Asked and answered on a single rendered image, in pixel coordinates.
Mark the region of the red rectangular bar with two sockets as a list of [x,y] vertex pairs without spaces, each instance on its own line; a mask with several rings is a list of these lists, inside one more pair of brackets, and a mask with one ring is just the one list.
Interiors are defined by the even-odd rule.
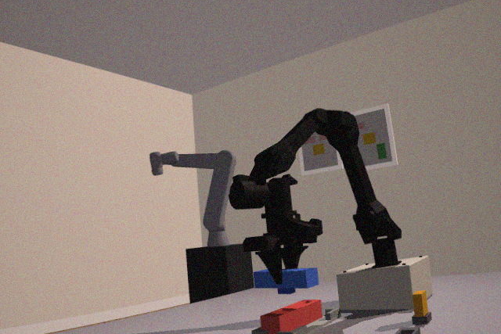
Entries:
[[269,334],[292,332],[322,317],[321,300],[302,300],[261,315],[261,330],[268,330]]

